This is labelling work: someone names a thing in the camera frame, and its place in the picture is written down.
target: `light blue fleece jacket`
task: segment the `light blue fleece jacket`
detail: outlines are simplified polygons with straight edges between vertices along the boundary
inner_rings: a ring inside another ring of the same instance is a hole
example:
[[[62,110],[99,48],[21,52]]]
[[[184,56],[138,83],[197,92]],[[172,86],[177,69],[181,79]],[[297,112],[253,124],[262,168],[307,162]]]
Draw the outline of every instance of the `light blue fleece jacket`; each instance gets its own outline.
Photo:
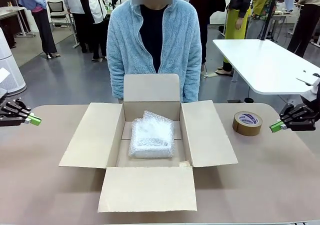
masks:
[[[107,62],[112,94],[124,96],[125,74],[154,74],[153,58],[143,45],[140,5],[124,2],[111,14],[107,36]],[[183,0],[172,0],[163,13],[160,74],[177,74],[181,102],[198,101],[202,47],[197,12]]]

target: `black shirt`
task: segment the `black shirt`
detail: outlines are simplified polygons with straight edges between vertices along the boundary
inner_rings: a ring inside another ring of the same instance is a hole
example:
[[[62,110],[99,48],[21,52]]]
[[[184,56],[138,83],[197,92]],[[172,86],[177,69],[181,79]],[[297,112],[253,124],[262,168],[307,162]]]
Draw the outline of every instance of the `black shirt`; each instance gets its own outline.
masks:
[[[151,54],[153,66],[158,73],[161,65],[161,51],[163,44],[163,28],[162,22],[164,17],[165,6],[161,10],[152,10],[144,5],[140,5],[143,24],[140,29],[145,49]]]

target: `open cardboard box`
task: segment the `open cardboard box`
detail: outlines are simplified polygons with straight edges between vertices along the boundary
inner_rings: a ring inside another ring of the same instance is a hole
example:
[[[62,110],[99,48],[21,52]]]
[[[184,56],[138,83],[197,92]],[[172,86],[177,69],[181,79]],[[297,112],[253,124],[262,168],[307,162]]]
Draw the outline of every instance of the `open cardboard box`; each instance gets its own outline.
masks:
[[[106,169],[98,212],[196,211],[193,167],[237,164],[211,100],[180,103],[176,74],[124,77],[124,102],[91,103],[60,166]],[[132,158],[132,121],[150,111],[174,122],[172,158]]]

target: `bubble wrap package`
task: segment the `bubble wrap package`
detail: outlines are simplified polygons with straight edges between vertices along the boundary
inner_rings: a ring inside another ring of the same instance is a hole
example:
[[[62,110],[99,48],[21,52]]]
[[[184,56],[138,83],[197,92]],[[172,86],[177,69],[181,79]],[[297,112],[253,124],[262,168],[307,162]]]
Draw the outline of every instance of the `bubble wrap package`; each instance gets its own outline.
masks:
[[[132,122],[129,156],[133,158],[171,158],[174,153],[174,121],[144,111]]]

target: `white air purifier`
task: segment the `white air purifier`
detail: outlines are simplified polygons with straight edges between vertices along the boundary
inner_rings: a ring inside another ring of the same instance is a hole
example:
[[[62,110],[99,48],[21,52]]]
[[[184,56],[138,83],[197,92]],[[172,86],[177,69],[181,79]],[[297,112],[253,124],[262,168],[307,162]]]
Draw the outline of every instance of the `white air purifier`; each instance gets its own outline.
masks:
[[[7,90],[7,96],[13,96],[26,90],[27,86],[11,53],[4,32],[0,28],[0,69],[5,68],[10,75],[1,83],[0,87]]]

